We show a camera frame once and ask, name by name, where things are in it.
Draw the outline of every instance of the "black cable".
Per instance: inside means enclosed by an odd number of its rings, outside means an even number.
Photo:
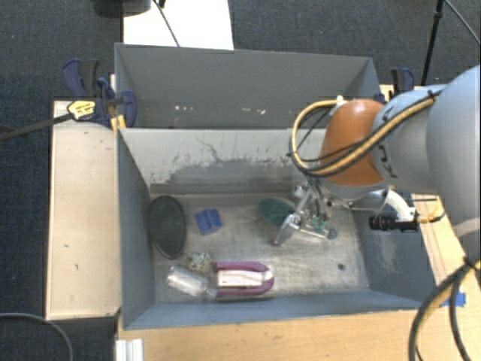
[[[321,110],[324,110],[323,114],[319,117],[318,120],[309,128],[309,130],[306,132],[306,135],[301,139],[301,141],[298,144],[298,149],[301,148],[302,144],[306,141],[307,137],[310,135],[310,133],[316,128],[316,126],[322,122],[322,120],[329,114],[329,111],[331,110],[330,108],[324,109],[321,108]]]
[[[472,271],[473,270],[471,268],[472,264],[478,263],[480,257],[481,255],[477,254],[474,260],[470,260],[469,263],[466,261],[464,265],[460,266],[455,272],[450,274],[443,282],[441,282],[441,284],[439,284],[437,288],[431,292],[429,297],[425,299],[425,301],[421,304],[416,316],[414,317],[413,324],[411,325],[411,330],[409,334],[408,355],[409,355],[410,361],[416,361],[417,333],[419,331],[419,327],[421,326],[422,322],[425,319],[425,315],[428,309],[431,308],[433,302],[436,299],[438,299],[441,294],[445,293],[450,287],[453,286],[456,278],[459,275],[462,275],[463,277],[465,277],[466,273]]]
[[[33,320],[33,321],[38,321],[42,324],[46,324],[50,326],[51,328],[55,329],[64,339],[65,343],[67,344],[68,347],[68,359],[69,361],[74,361],[74,348],[72,347],[72,343],[70,341],[70,338],[68,338],[67,334],[63,331],[63,329],[58,326],[56,323],[53,323],[52,321],[45,320],[42,317],[35,316],[34,314],[27,314],[27,313],[0,313],[0,319],[11,319],[11,318],[20,318],[20,319],[26,319],[26,320]]]
[[[473,30],[473,28],[468,24],[468,22],[466,21],[466,19],[459,13],[459,11],[455,8],[455,6],[452,4],[452,2],[450,0],[444,0],[446,2],[446,4],[448,4],[448,6],[451,8],[451,10],[454,12],[454,14],[460,19],[460,21],[464,24],[464,26],[466,27],[466,29],[469,31],[469,33],[471,33],[471,35],[473,36],[474,40],[478,43],[479,46],[481,46],[481,41],[479,40],[479,38],[476,36],[476,33],[475,31]]]
[[[449,322],[451,323],[452,336],[454,337],[459,354],[461,354],[464,361],[471,361],[464,347],[461,333],[459,332],[458,318],[456,315],[456,298],[458,296],[459,286],[462,284],[466,274],[467,272],[458,274],[452,283],[451,296],[449,297]]]
[[[416,346],[416,355],[418,356],[419,361],[424,361],[421,357],[421,352],[419,351],[419,348],[417,346]]]

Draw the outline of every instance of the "blue clamp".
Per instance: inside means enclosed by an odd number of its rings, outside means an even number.
[[[222,227],[219,212],[215,208],[206,208],[195,215],[202,235],[212,234]]]
[[[391,70],[392,84],[394,86],[394,92],[392,97],[395,97],[401,93],[412,91],[415,86],[414,75],[407,68],[393,68]]]
[[[95,102],[95,116],[84,121],[110,127],[110,119],[115,115],[109,112],[115,107],[116,114],[124,115],[127,127],[133,127],[137,116],[137,103],[134,93],[129,89],[116,98],[115,91],[103,77],[97,79],[98,60],[73,59],[62,67],[62,80],[74,98],[90,99]]]

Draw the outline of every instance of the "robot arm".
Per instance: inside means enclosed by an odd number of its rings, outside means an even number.
[[[407,222],[406,205],[389,187],[439,194],[468,255],[479,251],[479,66],[445,86],[428,86],[396,96],[385,106],[358,99],[334,112],[319,160],[304,161],[296,133],[303,119],[330,102],[299,114],[291,157],[323,194],[352,207],[365,199],[386,201]]]

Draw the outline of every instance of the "gray cardboard divider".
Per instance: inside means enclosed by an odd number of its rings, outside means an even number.
[[[135,127],[286,128],[306,105],[380,91],[370,58],[115,44],[116,88]]]

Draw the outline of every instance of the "electrical wire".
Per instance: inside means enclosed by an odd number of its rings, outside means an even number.
[[[398,114],[394,115],[389,121],[378,127],[377,130],[373,131],[369,134],[368,137],[364,138],[362,141],[357,142],[354,148],[349,149],[347,152],[339,156],[338,158],[326,163],[324,165],[318,165],[315,167],[310,167],[306,165],[306,161],[304,161],[298,153],[298,148],[296,146],[296,135],[298,132],[299,125],[304,117],[306,117],[310,112],[317,108],[321,107],[328,107],[336,104],[336,101],[323,101],[323,102],[316,102],[311,104],[310,106],[306,107],[296,118],[294,122],[294,126],[292,127],[292,137],[290,140],[290,150],[291,150],[291,158],[294,162],[295,166],[302,172],[308,173],[310,175],[318,176],[318,177],[327,177],[329,175],[337,174],[347,168],[349,168],[352,164],[354,164],[357,160],[361,159],[367,153],[369,153],[376,145],[380,143],[380,141],[387,136],[393,129],[398,127],[402,122],[406,119],[410,118],[411,116],[417,114],[418,112],[430,107],[434,104],[435,96],[439,92],[430,94],[423,99],[418,100],[411,106],[405,108]]]
[[[298,144],[298,149],[301,148],[302,144],[306,141],[307,137],[310,135],[310,133],[316,128],[316,126],[322,122],[322,120],[329,114],[329,110],[324,110],[322,115],[319,117],[318,120],[309,128],[309,130],[306,132],[306,135],[301,139],[301,141]]]
[[[56,323],[53,323],[52,321],[45,320],[44,318],[39,317],[39,316],[35,316],[34,314],[28,314],[28,313],[0,313],[0,319],[11,319],[11,318],[20,318],[20,319],[38,321],[40,323],[46,324],[46,325],[50,326],[51,328],[55,329],[62,336],[65,343],[67,344],[68,360],[74,361],[74,348],[72,347],[72,343],[70,341],[70,338],[68,338],[67,334]]]
[[[459,332],[458,318],[456,316],[456,297],[458,296],[459,286],[461,285],[465,276],[465,273],[458,274],[452,283],[451,296],[449,297],[449,323],[451,324],[452,336],[454,337],[459,354],[461,354],[461,357],[464,361],[471,361],[471,358],[467,354],[466,348],[464,347],[461,333]]]
[[[429,213],[429,215],[427,217],[417,217],[416,222],[417,223],[437,222],[438,220],[440,220],[444,216],[444,212],[441,213],[440,215],[437,215],[440,208],[441,208],[441,200],[439,200],[439,198],[438,198],[437,203],[436,203],[436,208],[434,209],[434,211],[432,213]]]
[[[416,361],[417,340],[419,332],[425,325],[427,319],[434,313],[436,309],[451,296],[452,287],[458,276],[463,275],[467,277],[474,271],[479,271],[479,264],[481,263],[480,255],[477,254],[474,260],[465,259],[464,265],[460,266],[455,272],[450,274],[439,286],[433,290],[430,296],[421,304],[416,316],[414,317],[413,324],[409,334],[408,355],[410,361]]]
[[[455,6],[452,4],[452,2],[450,0],[444,0],[446,2],[446,4],[448,4],[448,6],[451,8],[451,10],[455,13],[455,15],[460,19],[460,21],[464,24],[464,26],[466,27],[466,29],[469,31],[469,33],[471,33],[471,35],[473,36],[474,40],[476,40],[476,42],[478,43],[479,46],[481,46],[481,41],[479,40],[479,38],[476,36],[476,33],[475,31],[473,30],[473,28],[467,23],[466,19],[459,13],[459,11],[455,8]]]

